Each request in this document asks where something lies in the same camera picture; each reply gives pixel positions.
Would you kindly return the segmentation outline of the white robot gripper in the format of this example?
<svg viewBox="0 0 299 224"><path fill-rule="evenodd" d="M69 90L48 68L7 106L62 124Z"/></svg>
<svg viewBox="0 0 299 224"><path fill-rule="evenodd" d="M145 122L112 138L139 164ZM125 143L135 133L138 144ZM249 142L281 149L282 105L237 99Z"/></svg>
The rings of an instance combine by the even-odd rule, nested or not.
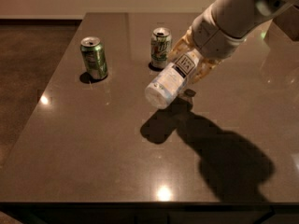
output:
<svg viewBox="0 0 299 224"><path fill-rule="evenodd" d="M234 3L213 3L192 23L185 35L168 53L173 62L194 46L205 57L198 62L189 83L194 84L230 57L246 37L246 29Z"/></svg>

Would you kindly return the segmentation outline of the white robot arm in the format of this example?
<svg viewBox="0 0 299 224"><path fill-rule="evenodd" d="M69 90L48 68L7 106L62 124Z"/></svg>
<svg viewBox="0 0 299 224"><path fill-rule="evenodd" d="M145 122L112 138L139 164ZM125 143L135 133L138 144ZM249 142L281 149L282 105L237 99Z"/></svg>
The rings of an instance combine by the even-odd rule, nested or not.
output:
<svg viewBox="0 0 299 224"><path fill-rule="evenodd" d="M204 77L230 57L260 24L282 14L299 0L216 0L193 22L168 55L170 61L197 50L200 65L195 78Z"/></svg>

